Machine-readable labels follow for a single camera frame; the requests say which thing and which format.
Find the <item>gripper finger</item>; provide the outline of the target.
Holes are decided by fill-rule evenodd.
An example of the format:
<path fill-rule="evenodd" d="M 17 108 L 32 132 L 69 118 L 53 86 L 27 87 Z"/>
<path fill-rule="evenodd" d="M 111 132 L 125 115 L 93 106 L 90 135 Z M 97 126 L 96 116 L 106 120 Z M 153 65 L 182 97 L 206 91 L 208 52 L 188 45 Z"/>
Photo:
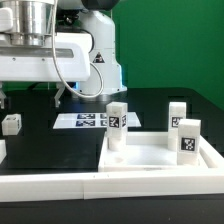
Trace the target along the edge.
<path fill-rule="evenodd" d="M 6 95 L 2 89 L 3 84 L 0 83 L 0 108 L 4 109 L 5 108 L 5 99 L 6 99 Z"/>
<path fill-rule="evenodd" d="M 55 107 L 58 108 L 60 106 L 60 98 L 65 91 L 65 85 L 63 83 L 56 84 L 57 92 L 54 96 Z"/>

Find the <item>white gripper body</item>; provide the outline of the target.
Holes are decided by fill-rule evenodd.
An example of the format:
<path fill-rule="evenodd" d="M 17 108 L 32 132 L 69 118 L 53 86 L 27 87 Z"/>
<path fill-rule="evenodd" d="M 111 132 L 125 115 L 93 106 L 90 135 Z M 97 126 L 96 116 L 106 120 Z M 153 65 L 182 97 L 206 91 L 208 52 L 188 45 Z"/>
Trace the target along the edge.
<path fill-rule="evenodd" d="M 58 33 L 56 59 L 65 81 L 86 81 L 90 76 L 91 36 L 87 33 Z M 59 82 L 51 38 L 43 47 L 12 46 L 9 36 L 0 34 L 0 81 Z"/>

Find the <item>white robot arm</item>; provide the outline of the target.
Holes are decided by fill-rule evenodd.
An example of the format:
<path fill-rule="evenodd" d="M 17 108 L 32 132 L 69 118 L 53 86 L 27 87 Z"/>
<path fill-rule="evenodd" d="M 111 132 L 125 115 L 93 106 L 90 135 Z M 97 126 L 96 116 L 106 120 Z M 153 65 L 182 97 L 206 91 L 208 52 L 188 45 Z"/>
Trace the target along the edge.
<path fill-rule="evenodd" d="M 0 107 L 5 82 L 71 82 L 80 98 L 124 91 L 115 25 L 103 11 L 120 0 L 0 0 Z"/>

